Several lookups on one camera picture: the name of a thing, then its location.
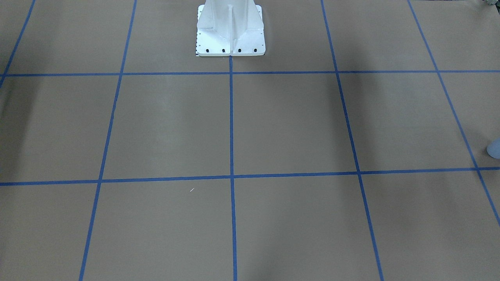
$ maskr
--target vertical blue line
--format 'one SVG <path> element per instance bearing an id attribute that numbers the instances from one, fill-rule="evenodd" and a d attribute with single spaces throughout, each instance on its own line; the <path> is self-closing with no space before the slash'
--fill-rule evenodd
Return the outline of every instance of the vertical blue line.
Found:
<path id="1" fill-rule="evenodd" d="M 87 265 L 87 257 L 89 254 L 89 247 L 90 247 L 91 238 L 92 238 L 92 230 L 94 228 L 94 220 L 96 218 L 96 211 L 97 211 L 97 205 L 98 205 L 98 201 L 99 201 L 99 194 L 101 192 L 101 184 L 103 182 L 104 168 L 106 165 L 106 158 L 108 155 L 108 147 L 110 145 L 111 132 L 113 129 L 113 121 L 115 119 L 115 110 L 117 109 L 118 95 L 120 93 L 120 87 L 122 84 L 122 77 L 123 77 L 124 68 L 125 68 L 125 60 L 127 59 L 127 49 L 129 47 L 130 36 L 132 34 L 132 26 L 134 25 L 134 16 L 136 14 L 136 7 L 137 7 L 137 0 L 134 0 L 132 14 L 130 16 L 130 24 L 128 26 L 128 33 L 127 33 L 127 37 L 126 37 L 126 41 L 125 41 L 125 48 L 123 50 L 123 58 L 121 59 L 120 74 L 118 76 L 118 83 L 116 84 L 116 92 L 114 94 L 113 108 L 111 110 L 111 117 L 109 118 L 109 126 L 107 128 L 106 143 L 104 145 L 104 151 L 102 153 L 102 161 L 100 164 L 99 179 L 97 180 L 97 188 L 95 189 L 95 197 L 94 197 L 94 202 L 93 202 L 93 206 L 92 206 L 92 214 L 90 216 L 90 223 L 88 225 L 87 239 L 85 242 L 85 249 L 83 251 L 83 259 L 81 261 L 80 276 L 78 279 L 79 281 L 83 281 L 84 274 L 85 274 L 85 267 Z"/>
<path id="2" fill-rule="evenodd" d="M 9 72 L 9 68 L 11 68 L 12 61 L 14 59 L 14 55 L 16 54 L 16 51 L 18 50 L 19 43 L 21 42 L 21 38 L 23 37 L 23 34 L 25 33 L 26 26 L 28 25 L 28 21 L 30 20 L 31 14 L 33 12 L 33 7 L 35 6 L 35 1 L 33 0 L 31 2 L 31 6 L 29 6 L 28 10 L 28 15 L 26 16 L 26 19 L 24 20 L 24 24 L 22 25 L 21 32 L 19 33 L 19 37 L 17 37 L 17 41 L 15 42 L 14 49 L 12 50 L 12 53 L 10 54 L 10 57 L 8 58 L 7 65 L 5 66 L 5 70 L 3 71 L 3 75 L 0 79 L 0 88 L 4 84 L 5 77 L 7 73 Z"/>
<path id="3" fill-rule="evenodd" d="M 235 158 L 234 158 L 234 119 L 233 119 L 233 57 L 229 56 L 229 166 L 231 179 L 231 218 L 232 218 L 232 279 L 238 280 L 236 244 L 236 203 L 235 203 Z"/>
<path id="4" fill-rule="evenodd" d="M 327 19 L 327 12 L 325 11 L 325 3 L 323 0 L 321 0 L 321 9 L 323 11 L 323 19 L 324 19 L 324 25 L 326 27 L 326 34 L 328 36 L 328 42 L 330 44 L 330 51 L 331 51 L 331 58 L 333 60 L 333 67 L 335 68 L 335 76 L 337 79 L 337 84 L 338 84 L 338 91 L 340 93 L 340 99 L 342 101 L 342 109 L 344 112 L 344 117 L 345 117 L 345 123 L 347 125 L 347 131 L 349 133 L 349 140 L 350 140 L 350 146 L 352 149 L 352 156 L 354 157 L 354 164 L 356 166 L 356 172 L 357 172 L 357 178 L 359 181 L 359 188 L 361 189 L 361 196 L 363 198 L 363 204 L 364 204 L 364 211 L 366 213 L 366 220 L 368 222 L 368 228 L 370 231 L 370 236 L 371 236 L 371 243 L 373 245 L 373 253 L 375 254 L 375 260 L 376 260 L 376 265 L 378 268 L 378 276 L 380 278 L 380 281 L 384 281 L 384 273 L 382 272 L 382 264 L 380 262 L 380 257 L 379 257 L 379 250 L 377 247 L 377 241 L 375 239 L 375 233 L 372 225 L 372 217 L 370 216 L 370 209 L 368 207 L 368 201 L 367 201 L 367 196 L 365 193 L 365 186 L 363 184 L 363 178 L 361 176 L 361 170 L 360 170 L 360 165 L 358 162 L 358 155 L 356 153 L 356 147 L 354 144 L 354 138 L 353 138 L 353 132 L 351 130 L 351 123 L 349 122 L 349 115 L 347 112 L 347 107 L 346 107 L 346 100 L 344 99 L 344 91 L 342 90 L 342 83 L 341 83 L 341 78 L 339 75 L 339 68 L 337 66 L 337 59 L 335 58 L 335 51 L 334 51 L 334 45 L 332 43 L 332 35 L 330 33 L 330 27 L 328 25 L 328 19 Z"/>
<path id="5" fill-rule="evenodd" d="M 446 95 L 446 99 L 448 100 L 449 107 L 451 108 L 451 112 L 453 113 L 453 117 L 455 118 L 456 124 L 458 125 L 458 129 L 460 130 L 463 141 L 465 142 L 465 146 L 467 147 L 467 150 L 469 152 L 470 159 L 472 160 L 472 163 L 474 164 L 474 167 L 476 168 L 477 175 L 479 176 L 479 180 L 481 181 L 482 188 L 484 189 L 484 193 L 486 194 L 486 197 L 488 198 L 489 205 L 491 206 L 491 210 L 493 211 L 493 214 L 496 218 L 496 222 L 498 223 L 498 226 L 500 226 L 500 217 L 499 217 L 499 214 L 497 212 L 497 208 L 495 207 L 495 204 L 493 203 L 493 200 L 490 196 L 490 192 L 488 191 L 488 187 L 486 186 L 486 183 L 483 179 L 483 175 L 481 174 L 481 170 L 479 169 L 478 163 L 476 162 L 476 158 L 474 157 L 471 146 L 469 145 L 469 141 L 467 141 L 466 134 L 465 134 L 464 129 L 462 128 L 462 124 L 460 123 L 460 120 L 459 120 L 459 116 L 457 115 L 457 112 L 455 111 L 455 107 L 453 106 L 452 99 L 450 98 L 450 95 L 448 94 L 448 90 L 446 89 L 446 86 L 445 86 L 445 82 L 443 81 L 443 78 L 441 77 L 441 72 L 438 69 L 438 65 L 436 64 L 436 61 L 434 60 L 433 53 L 431 52 L 431 48 L 429 47 L 427 39 L 424 35 L 424 31 L 422 30 L 422 27 L 419 23 L 419 19 L 417 18 L 417 14 L 415 13 L 415 10 L 413 9 L 411 1 L 406 0 L 406 2 L 408 2 L 411 13 L 413 14 L 413 18 L 415 19 L 416 26 L 418 27 L 418 31 L 420 31 L 420 36 L 422 36 L 423 42 L 425 43 L 425 47 L 427 48 L 427 52 L 429 53 L 430 60 L 432 61 L 432 64 L 434 65 L 437 76 L 439 77 L 439 81 L 441 82 L 442 89 L 444 91 L 444 94 Z"/>

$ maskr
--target gray floor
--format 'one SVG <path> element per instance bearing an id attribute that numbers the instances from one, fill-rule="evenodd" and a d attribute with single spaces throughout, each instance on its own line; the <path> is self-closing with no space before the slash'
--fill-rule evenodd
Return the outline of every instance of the gray floor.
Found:
<path id="1" fill-rule="evenodd" d="M 0 2 L 0 280 L 500 280 L 500 16 L 258 0 Z"/>

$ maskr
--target round light blue object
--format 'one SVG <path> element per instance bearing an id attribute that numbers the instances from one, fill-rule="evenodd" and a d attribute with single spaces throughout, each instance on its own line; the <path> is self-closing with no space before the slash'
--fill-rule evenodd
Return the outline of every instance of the round light blue object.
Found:
<path id="1" fill-rule="evenodd" d="M 500 138 L 495 139 L 492 143 L 488 145 L 486 148 L 489 156 L 500 159 Z"/>

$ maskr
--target floor square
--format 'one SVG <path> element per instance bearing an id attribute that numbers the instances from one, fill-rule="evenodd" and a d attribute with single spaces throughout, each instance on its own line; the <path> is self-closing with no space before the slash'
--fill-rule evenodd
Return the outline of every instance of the floor square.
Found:
<path id="1" fill-rule="evenodd" d="M 230 173 L 228 75 L 125 76 L 104 178 Z"/>
<path id="2" fill-rule="evenodd" d="M 0 3 L 0 73 L 4 73 L 32 0 L 3 0 Z"/>
<path id="3" fill-rule="evenodd" d="M 0 182 L 99 177 L 117 77 L 9 77 Z"/>
<path id="4" fill-rule="evenodd" d="M 499 224 L 476 172 L 363 180 L 385 280 L 500 279 Z"/>
<path id="5" fill-rule="evenodd" d="M 500 171 L 481 171 L 481 175 L 498 213 L 500 211 Z"/>
<path id="6" fill-rule="evenodd" d="M 78 280 L 95 184 L 0 188 L 0 280 Z"/>
<path id="7" fill-rule="evenodd" d="M 433 70 L 406 1 L 325 1 L 338 69 Z"/>
<path id="8" fill-rule="evenodd" d="M 103 184 L 83 280 L 232 280 L 230 186 Z"/>
<path id="9" fill-rule="evenodd" d="M 470 149 L 480 167 L 499 167 L 486 147 L 500 138 L 500 73 L 442 73 Z"/>
<path id="10" fill-rule="evenodd" d="M 473 167 L 435 73 L 340 79 L 361 170 Z"/>
<path id="11" fill-rule="evenodd" d="M 316 0 L 256 0 L 262 6 L 265 55 L 236 57 L 234 71 L 332 71 L 334 63 Z"/>
<path id="12" fill-rule="evenodd" d="M 500 70 L 500 16 L 482 0 L 412 1 L 440 70 Z"/>
<path id="13" fill-rule="evenodd" d="M 126 72 L 227 72 L 227 57 L 196 56 L 198 6 L 205 1 L 137 2 Z"/>
<path id="14" fill-rule="evenodd" d="M 119 72 L 134 4 L 126 2 L 37 1 L 9 73 Z"/>
<path id="15" fill-rule="evenodd" d="M 238 280 L 379 280 L 357 176 L 235 181 Z"/>
<path id="16" fill-rule="evenodd" d="M 334 74 L 234 76 L 236 174 L 355 171 Z"/>

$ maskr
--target blue grid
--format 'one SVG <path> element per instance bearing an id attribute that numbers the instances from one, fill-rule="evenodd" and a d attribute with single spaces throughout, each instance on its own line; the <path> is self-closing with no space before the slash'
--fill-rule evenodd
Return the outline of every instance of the blue grid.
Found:
<path id="1" fill-rule="evenodd" d="M 372 225 L 372 221 L 371 221 L 371 217 L 370 217 L 370 208 L 369 208 L 368 200 L 367 200 L 366 194 L 365 194 L 362 175 L 410 174 L 410 173 L 451 173 L 451 172 L 474 171 L 477 173 L 477 175 L 479 177 L 479 180 L 482 184 L 484 192 L 488 198 L 491 210 L 492 210 L 492 212 L 493 212 L 493 214 L 498 222 L 498 225 L 500 226 L 499 214 L 498 214 L 497 209 L 495 207 L 495 204 L 493 203 L 493 200 L 490 196 L 490 192 L 488 190 L 488 187 L 486 186 L 485 181 L 483 179 L 483 176 L 481 174 L 481 171 L 500 171 L 500 166 L 493 166 L 493 167 L 479 167 L 478 166 L 476 159 L 472 153 L 469 142 L 467 140 L 467 137 L 465 135 L 465 132 L 464 132 L 462 125 L 460 123 L 459 117 L 458 117 L 458 115 L 455 111 L 455 108 L 453 106 L 452 100 L 448 94 L 448 90 L 446 88 L 446 85 L 445 85 L 443 78 L 441 76 L 441 73 L 500 73 L 500 69 L 440 70 L 436 64 L 436 61 L 435 61 L 434 56 L 432 54 L 431 48 L 429 47 L 429 44 L 426 40 L 426 37 L 425 37 L 424 32 L 422 30 L 422 27 L 419 23 L 418 17 L 415 13 L 413 6 L 412 6 L 411 0 L 406 0 L 406 1 L 408 3 L 409 9 L 411 10 L 411 13 L 412 13 L 414 19 L 415 19 L 415 23 L 418 27 L 418 30 L 419 30 L 420 35 L 422 37 L 422 40 L 425 43 L 425 47 L 427 48 L 429 57 L 430 57 L 432 64 L 434 66 L 433 70 L 339 70 L 338 66 L 337 66 L 336 57 L 335 57 L 334 44 L 332 42 L 332 37 L 330 34 L 330 27 L 328 24 L 328 18 L 327 18 L 327 14 L 325 11 L 324 0 L 320 0 L 322 14 L 323 14 L 325 28 L 326 28 L 326 35 L 328 37 L 328 42 L 329 42 L 331 56 L 332 56 L 332 62 L 333 62 L 333 66 L 334 66 L 334 71 L 233 71 L 233 58 L 229 57 L 229 71 L 220 71 L 220 72 L 124 72 L 125 62 L 127 59 L 127 51 L 128 51 L 131 33 L 132 33 L 132 28 L 134 25 L 134 16 L 135 16 L 136 7 L 137 7 L 137 0 L 134 0 L 133 7 L 132 7 L 132 13 L 131 13 L 131 17 L 130 17 L 128 33 L 127 33 L 127 38 L 126 38 L 126 43 L 125 43 L 125 48 L 123 51 L 123 58 L 122 58 L 122 62 L 121 62 L 120 72 L 9 74 L 9 68 L 12 64 L 12 61 L 13 61 L 14 56 L 16 54 L 16 50 L 19 46 L 19 43 L 21 42 L 21 39 L 23 37 L 26 26 L 28 25 L 28 22 L 30 20 L 30 16 L 32 14 L 32 11 L 33 11 L 35 3 L 36 3 L 36 0 L 32 0 L 31 5 L 30 5 L 29 10 L 28 10 L 28 13 L 27 13 L 27 16 L 26 16 L 26 19 L 25 19 L 24 24 L 22 26 L 22 29 L 19 33 L 17 41 L 14 45 L 14 48 L 11 52 L 11 55 L 9 57 L 9 60 L 8 60 L 7 65 L 5 67 L 5 70 L 3 71 L 3 74 L 1 74 L 0 88 L 2 87 L 4 81 L 7 77 L 117 76 L 118 82 L 116 85 L 116 92 L 115 92 L 115 96 L 114 96 L 111 117 L 109 120 L 109 126 L 108 126 L 106 142 L 105 142 L 104 151 L 103 151 L 103 155 L 102 155 L 102 161 L 101 161 L 101 167 L 100 167 L 98 179 L 0 182 L 0 187 L 1 186 L 5 187 L 5 186 L 97 184 L 96 191 L 95 191 L 95 197 L 94 197 L 94 203 L 93 203 L 93 207 L 92 207 L 92 214 L 91 214 L 90 223 L 89 223 L 89 227 L 88 227 L 87 239 L 86 239 L 86 243 L 85 243 L 85 250 L 84 250 L 84 254 L 83 254 L 83 258 L 82 258 L 82 264 L 81 264 L 80 275 L 79 275 L 79 280 L 83 281 L 88 251 L 89 251 L 89 247 L 90 247 L 90 243 L 91 243 L 94 219 L 95 219 L 95 215 L 96 215 L 96 211 L 97 211 L 99 194 L 100 194 L 100 190 L 101 190 L 101 185 L 103 183 L 137 183 L 137 182 L 168 182 L 168 181 L 198 181 L 198 180 L 229 179 L 230 180 L 230 193 L 231 193 L 231 217 L 232 217 L 233 280 L 237 281 L 238 280 L 238 265 L 237 265 L 235 179 L 282 178 L 282 177 L 326 177 L 326 176 L 346 176 L 346 175 L 354 176 L 354 175 L 356 175 L 358 177 L 358 181 L 359 181 L 359 187 L 361 190 L 364 209 L 365 209 L 365 213 L 366 213 L 366 219 L 367 219 L 367 223 L 368 223 L 368 227 L 369 227 L 369 231 L 370 231 L 370 235 L 371 235 L 373 252 L 374 252 L 374 256 L 375 256 L 375 260 L 376 260 L 376 264 L 377 264 L 377 268 L 378 268 L 379 278 L 381 281 L 383 281 L 384 274 L 383 274 L 383 270 L 382 270 L 382 264 L 380 261 L 380 257 L 378 254 L 376 237 L 375 237 L 375 233 L 373 230 L 373 225 Z M 444 94 L 448 100 L 450 109 L 451 109 L 453 116 L 455 118 L 456 124 L 460 130 L 463 141 L 465 142 L 465 145 L 466 145 L 467 150 L 469 152 L 470 158 L 473 162 L 474 167 L 437 168 L 437 169 L 402 169 L 402 170 L 365 170 L 365 171 L 360 170 L 360 165 L 359 165 L 358 157 L 357 157 L 357 153 L 356 153 L 355 141 L 353 138 L 351 125 L 349 122 L 349 115 L 348 115 L 348 111 L 347 111 L 347 107 L 346 107 L 346 103 L 345 103 L 345 99 L 344 99 L 344 93 L 343 93 L 343 89 L 342 89 L 342 82 L 340 79 L 340 74 L 376 74 L 376 73 L 435 73 L 435 74 L 437 74 L 439 81 L 441 83 L 442 89 L 444 91 Z M 290 74 L 290 75 L 293 75 L 293 74 L 335 74 L 337 84 L 338 84 L 339 93 L 340 93 L 340 99 L 342 101 L 342 108 L 343 108 L 343 112 L 344 112 L 347 131 L 349 134 L 352 155 L 353 155 L 356 171 L 307 172 L 307 173 L 267 173 L 267 174 L 235 174 L 234 173 L 233 76 L 234 75 L 273 75 L 273 74 Z M 230 108 L 229 108 L 229 114 L 230 114 L 230 119 L 229 119 L 230 120 L 230 136 L 229 136 L 229 138 L 230 138 L 230 148 L 229 148 L 230 149 L 230 159 L 229 159 L 230 174 L 229 175 L 103 179 L 104 169 L 105 169 L 105 165 L 106 165 L 106 158 L 107 158 L 107 154 L 108 154 L 108 146 L 110 143 L 111 133 L 112 133 L 112 129 L 113 129 L 114 114 L 115 114 L 115 110 L 116 110 L 116 106 L 117 106 L 118 97 L 120 94 L 120 86 L 121 86 L 122 78 L 123 78 L 123 76 L 151 76 L 151 75 L 154 75 L 154 76 L 229 75 L 229 99 L 230 99 L 230 101 L 229 101 L 229 106 L 230 106 Z"/>

